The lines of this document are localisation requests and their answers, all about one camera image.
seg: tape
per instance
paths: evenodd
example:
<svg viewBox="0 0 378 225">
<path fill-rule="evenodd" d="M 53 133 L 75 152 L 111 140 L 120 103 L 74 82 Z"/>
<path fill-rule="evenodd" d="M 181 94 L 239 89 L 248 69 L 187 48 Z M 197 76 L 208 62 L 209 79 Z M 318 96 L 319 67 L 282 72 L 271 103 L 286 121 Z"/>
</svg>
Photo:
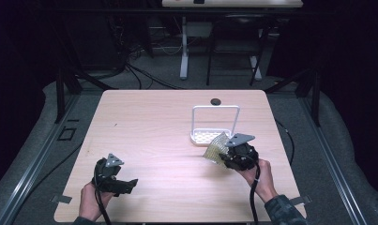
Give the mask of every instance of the tape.
<svg viewBox="0 0 378 225">
<path fill-rule="evenodd" d="M 52 203 L 70 203 L 71 197 L 64 196 L 64 195 L 55 195 L 53 198 L 51 198 Z"/>
<path fill-rule="evenodd" d="M 290 201 L 291 201 L 291 204 L 293 205 L 298 205 L 298 204 L 305 205 L 307 203 L 311 203 L 311 198 L 309 196 L 299 196 L 299 197 L 291 199 Z"/>
</svg>

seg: wire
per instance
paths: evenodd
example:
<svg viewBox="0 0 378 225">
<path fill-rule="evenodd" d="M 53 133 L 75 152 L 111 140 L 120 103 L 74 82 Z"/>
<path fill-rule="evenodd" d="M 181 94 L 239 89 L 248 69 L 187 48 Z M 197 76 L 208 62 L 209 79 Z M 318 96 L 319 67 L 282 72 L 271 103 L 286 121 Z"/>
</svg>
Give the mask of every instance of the wire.
<svg viewBox="0 0 378 225">
<path fill-rule="evenodd" d="M 130 50 L 130 54 L 129 54 L 129 58 L 127 60 L 129 60 L 129 59 L 136 60 L 136 59 L 140 58 L 142 56 L 142 51 L 144 51 L 143 47 L 140 46 L 140 45 L 135 46 L 135 48 L 132 47 L 129 50 Z"/>
<path fill-rule="evenodd" d="M 175 86 L 175 85 L 169 84 L 169 83 L 167 83 L 167 82 L 161 80 L 161 79 L 158 78 L 158 77 L 155 77 L 155 76 L 151 75 L 150 73 L 148 73 L 148 72 L 146 72 L 146 71 L 144 71 L 144 70 L 142 70 L 142 69 L 139 69 L 139 68 L 137 68 L 137 67 L 134 67 L 133 65 L 131 65 L 131 64 L 129 64 L 129 63 L 127 63 L 127 68 L 129 68 L 129 69 L 131 69 L 131 70 L 136 70 L 136 71 L 142 73 L 144 76 L 150 78 L 150 79 L 153 80 L 154 82 L 159 83 L 159 84 L 161 84 L 161 85 L 163 85 L 163 86 L 166 86 L 166 87 L 169 87 L 169 88 L 172 88 L 172 89 L 181 89 L 181 90 L 182 90 L 182 89 L 185 89 L 185 88 L 183 88 L 183 87 L 179 87 L 179 86 Z"/>
<path fill-rule="evenodd" d="M 31 188 L 30 192 L 28 192 L 28 194 L 25 196 L 22 204 L 20 205 L 14 219 L 12 219 L 12 222 L 11 224 L 14 223 L 14 220 L 16 219 L 16 217 L 19 215 L 19 212 L 22 210 L 24 204 L 27 202 L 27 200 L 30 198 L 30 196 L 34 193 L 34 191 L 39 187 L 40 184 L 42 184 L 42 182 L 49 177 L 49 175 L 51 175 L 60 165 L 62 165 L 65 161 L 67 161 L 67 159 L 69 159 L 72 154 L 74 154 L 80 147 L 81 145 L 83 145 L 83 143 L 81 142 L 71 153 L 69 153 L 63 160 L 61 160 L 59 163 L 57 163 L 57 165 L 55 165 L 48 173 L 45 174 L 44 177 L 42 177 L 42 179 L 40 179 L 37 184 Z"/>
<path fill-rule="evenodd" d="M 162 51 L 163 51 L 164 53 L 166 53 L 166 54 L 169 54 L 169 55 L 177 54 L 177 53 L 179 53 L 180 50 L 183 48 L 183 45 L 180 44 L 179 47 L 176 47 L 176 48 L 178 48 L 176 51 L 174 51 L 174 52 L 167 52 L 167 51 L 165 50 L 166 47 L 162 46 L 161 44 L 158 44 L 158 43 L 153 43 L 153 44 L 154 44 L 154 45 L 158 45 L 158 46 L 160 46 L 160 48 L 162 49 Z"/>
<path fill-rule="evenodd" d="M 151 83 L 150 84 L 148 84 L 148 86 L 145 88 L 146 90 L 148 90 L 148 89 L 150 89 L 150 87 L 153 85 L 153 83 L 154 83 L 154 80 L 153 79 L 151 79 Z"/>
<path fill-rule="evenodd" d="M 111 77 L 115 77 L 116 75 L 119 75 L 120 73 L 122 73 L 123 71 L 125 70 L 124 67 L 121 67 L 121 68 L 118 68 L 118 69 L 115 69 L 113 70 L 111 73 L 109 74 L 103 74 L 103 75 L 91 75 L 91 77 L 95 78 L 95 79 L 98 79 L 98 80 L 102 80 L 102 79 L 106 79 L 106 78 L 111 78 Z"/>
<path fill-rule="evenodd" d="M 135 76 L 136 80 L 138 80 L 139 90 L 141 90 L 142 89 L 142 81 L 139 79 L 138 75 L 136 75 L 136 73 L 132 69 L 129 69 L 129 71 L 133 74 L 133 76 Z"/>
<path fill-rule="evenodd" d="M 180 29 L 180 25 L 179 25 L 179 22 L 177 22 L 176 17 L 174 17 L 174 23 L 176 24 L 176 27 L 177 27 L 177 29 L 179 30 L 180 34 L 182 34 L 183 32 L 182 32 L 182 30 Z"/>
<path fill-rule="evenodd" d="M 100 210 L 100 213 L 103 215 L 104 220 L 106 221 L 107 225 L 111 225 L 112 222 L 110 221 L 109 215 L 107 214 L 106 208 L 104 207 L 103 201 L 101 200 L 101 193 L 98 187 L 100 187 L 101 182 L 98 183 L 98 175 L 96 173 L 98 169 L 98 164 L 96 164 L 95 170 L 93 172 L 93 177 L 95 180 L 95 198 L 96 202 L 98 202 L 98 209 Z"/>
<path fill-rule="evenodd" d="M 289 159 L 289 165 L 292 165 L 292 161 L 294 160 L 294 155 L 295 155 L 295 143 L 294 143 L 294 139 L 292 138 L 292 136 L 289 133 L 288 129 L 285 128 L 285 126 L 279 120 L 277 120 L 276 118 L 274 118 L 274 120 L 276 121 L 277 124 L 279 124 L 284 129 L 285 133 L 288 135 L 289 139 L 291 140 L 292 154 L 291 154 L 291 158 Z"/>
<path fill-rule="evenodd" d="M 255 189 L 258 186 L 259 176 L 261 175 L 261 168 L 259 167 L 259 163 L 255 163 L 256 166 L 256 175 L 255 180 L 253 181 L 252 185 L 250 186 L 250 195 L 249 195 L 249 202 L 250 202 L 250 209 L 252 210 L 253 220 L 255 221 L 255 225 L 258 224 L 258 215 L 256 213 L 255 208 Z"/>
</svg>

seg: desk leg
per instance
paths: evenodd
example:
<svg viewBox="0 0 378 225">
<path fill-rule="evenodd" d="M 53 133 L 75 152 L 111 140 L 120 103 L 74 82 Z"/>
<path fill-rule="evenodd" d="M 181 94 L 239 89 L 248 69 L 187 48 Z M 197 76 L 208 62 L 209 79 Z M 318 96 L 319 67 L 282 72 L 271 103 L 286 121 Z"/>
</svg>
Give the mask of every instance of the desk leg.
<svg viewBox="0 0 378 225">
<path fill-rule="evenodd" d="M 252 56 L 249 60 L 250 60 L 250 65 L 253 68 L 256 67 L 256 63 L 258 62 L 258 60 L 256 59 L 256 56 Z M 261 74 L 261 70 L 258 67 L 255 73 L 255 81 L 260 82 L 261 80 L 262 80 L 262 74 Z"/>
<path fill-rule="evenodd" d="M 189 67 L 189 50 L 188 50 L 188 34 L 187 34 L 186 17 L 182 18 L 182 64 L 180 65 L 180 79 L 185 80 L 188 78 Z"/>
<path fill-rule="evenodd" d="M 54 121 L 56 124 L 60 122 L 66 112 L 65 85 L 72 95 L 79 95 L 83 91 L 83 88 L 71 71 L 59 69 L 56 75 L 57 117 Z"/>
<path fill-rule="evenodd" d="M 282 87 L 286 86 L 287 84 L 296 81 L 300 78 L 302 79 L 301 83 L 295 90 L 295 94 L 298 98 L 304 98 L 308 95 L 311 88 L 313 88 L 312 97 L 311 97 L 311 117 L 316 124 L 317 127 L 320 126 L 319 121 L 319 108 L 320 108 L 320 85 L 321 85 L 321 75 L 316 69 L 305 69 L 294 76 L 283 80 L 267 89 L 265 92 L 267 94 L 273 93 L 275 91 L 280 90 Z"/>
</svg>

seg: person's left hand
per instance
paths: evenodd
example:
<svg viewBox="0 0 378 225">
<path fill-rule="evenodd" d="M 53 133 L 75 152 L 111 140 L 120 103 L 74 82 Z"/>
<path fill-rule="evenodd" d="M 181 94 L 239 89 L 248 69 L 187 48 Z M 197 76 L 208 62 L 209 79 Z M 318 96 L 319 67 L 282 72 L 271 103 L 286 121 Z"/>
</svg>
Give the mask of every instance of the person's left hand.
<svg viewBox="0 0 378 225">
<path fill-rule="evenodd" d="M 103 202 L 104 208 L 107 207 L 113 195 L 114 193 L 111 192 L 100 193 L 101 201 Z M 90 182 L 86 184 L 81 190 L 81 204 L 79 216 L 81 218 L 86 218 L 94 222 L 101 216 L 101 212 L 98 208 L 98 202 L 96 201 L 95 197 L 95 186 Z"/>
</svg>

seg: dark background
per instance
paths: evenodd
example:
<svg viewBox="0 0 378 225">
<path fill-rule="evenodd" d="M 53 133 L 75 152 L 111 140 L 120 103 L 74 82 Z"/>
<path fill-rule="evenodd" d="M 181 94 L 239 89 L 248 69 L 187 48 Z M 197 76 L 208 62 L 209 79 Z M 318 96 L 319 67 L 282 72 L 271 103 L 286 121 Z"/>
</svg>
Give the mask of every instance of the dark background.
<svg viewBox="0 0 378 225">
<path fill-rule="evenodd" d="M 0 2 L 0 179 L 38 120 L 45 100 L 42 88 L 54 82 L 62 58 L 68 57 L 47 21 L 30 10 L 36 3 Z M 335 103 L 349 129 L 355 160 L 378 190 L 378 1 L 357 0 L 353 7 L 326 1 L 304 3 L 303 10 L 337 8 L 340 17 L 291 20 L 281 30 L 267 75 L 290 77 L 317 66 L 322 91 Z M 104 22 L 82 23 L 107 34 Z M 87 49 L 86 58 L 78 52 L 71 62 L 92 60 L 87 64 L 120 66 L 111 36 L 95 40 L 109 51 Z M 98 55 L 88 58 L 90 53 Z M 318 61 L 319 55 L 327 57 Z"/>
</svg>

